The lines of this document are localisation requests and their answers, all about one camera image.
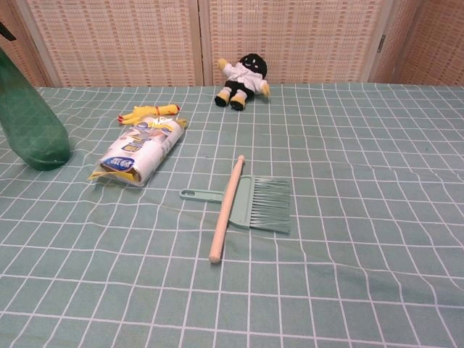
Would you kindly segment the green spray bottle black trigger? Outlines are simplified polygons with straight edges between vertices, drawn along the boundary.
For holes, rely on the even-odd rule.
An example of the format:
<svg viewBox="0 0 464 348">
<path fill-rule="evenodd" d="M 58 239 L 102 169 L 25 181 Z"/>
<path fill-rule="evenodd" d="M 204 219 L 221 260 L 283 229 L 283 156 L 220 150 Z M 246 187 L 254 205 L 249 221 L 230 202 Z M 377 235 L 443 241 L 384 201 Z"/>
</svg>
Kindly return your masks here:
<svg viewBox="0 0 464 348">
<path fill-rule="evenodd" d="M 65 127 L 1 48 L 0 126 L 12 151 L 36 170 L 56 169 L 71 157 Z"/>
</svg>

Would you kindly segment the black-headed plush doll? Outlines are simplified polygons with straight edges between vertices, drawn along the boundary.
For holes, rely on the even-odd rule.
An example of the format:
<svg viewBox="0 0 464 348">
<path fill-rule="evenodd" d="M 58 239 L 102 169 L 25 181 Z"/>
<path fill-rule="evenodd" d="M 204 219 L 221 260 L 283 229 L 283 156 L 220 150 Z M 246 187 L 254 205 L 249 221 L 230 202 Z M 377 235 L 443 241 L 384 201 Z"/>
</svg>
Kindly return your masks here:
<svg viewBox="0 0 464 348">
<path fill-rule="evenodd" d="M 227 77 L 224 86 L 215 97 L 215 104 L 242 111 L 248 99 L 255 95 L 270 96 L 270 86 L 266 81 L 267 63 L 255 53 L 242 57 L 235 65 L 226 59 L 217 61 L 218 68 Z"/>
</svg>

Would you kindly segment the green checked tablecloth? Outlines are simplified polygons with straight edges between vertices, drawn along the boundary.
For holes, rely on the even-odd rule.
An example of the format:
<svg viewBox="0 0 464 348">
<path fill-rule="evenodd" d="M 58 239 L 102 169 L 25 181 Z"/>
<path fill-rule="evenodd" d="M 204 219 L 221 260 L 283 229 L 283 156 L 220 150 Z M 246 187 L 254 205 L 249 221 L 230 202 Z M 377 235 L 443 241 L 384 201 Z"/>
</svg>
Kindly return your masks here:
<svg viewBox="0 0 464 348">
<path fill-rule="evenodd" d="M 71 160 L 0 131 L 0 348 L 464 348 L 464 87 L 42 88 Z M 143 186 L 88 177 L 138 106 L 184 134 Z M 290 232 L 228 223 L 243 175 L 290 183 Z"/>
</svg>

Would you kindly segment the yellow rubber chicken toy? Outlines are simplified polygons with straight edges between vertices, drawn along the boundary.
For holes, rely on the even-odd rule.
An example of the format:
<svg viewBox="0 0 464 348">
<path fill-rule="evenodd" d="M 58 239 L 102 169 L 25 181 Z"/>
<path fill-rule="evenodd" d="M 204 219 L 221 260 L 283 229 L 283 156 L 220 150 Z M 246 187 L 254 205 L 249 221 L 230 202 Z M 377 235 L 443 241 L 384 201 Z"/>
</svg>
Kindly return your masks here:
<svg viewBox="0 0 464 348">
<path fill-rule="evenodd" d="M 117 121 L 121 125 L 133 125 L 139 123 L 144 117 L 160 117 L 165 115 L 176 115 L 181 108 L 176 104 L 169 104 L 161 107 L 138 106 L 126 115 L 119 115 Z"/>
</svg>

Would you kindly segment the bamboo folding screen panel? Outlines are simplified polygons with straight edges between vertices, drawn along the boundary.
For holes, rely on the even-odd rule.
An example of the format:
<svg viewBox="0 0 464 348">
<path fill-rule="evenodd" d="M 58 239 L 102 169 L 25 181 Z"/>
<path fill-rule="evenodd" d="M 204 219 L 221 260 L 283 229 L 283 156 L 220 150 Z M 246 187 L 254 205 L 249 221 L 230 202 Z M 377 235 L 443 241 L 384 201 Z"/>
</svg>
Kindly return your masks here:
<svg viewBox="0 0 464 348">
<path fill-rule="evenodd" d="M 49 75 L 15 0 L 0 0 L 0 22 L 16 38 L 9 41 L 0 34 L 0 47 L 33 86 L 49 86 Z"/>
<path fill-rule="evenodd" d="M 257 53 L 270 83 L 366 82 L 394 0 L 196 0 L 206 86 Z"/>
<path fill-rule="evenodd" d="M 49 87 L 200 86 L 196 0 L 15 0 Z"/>
<path fill-rule="evenodd" d="M 464 0 L 386 0 L 368 80 L 464 86 Z"/>
</svg>

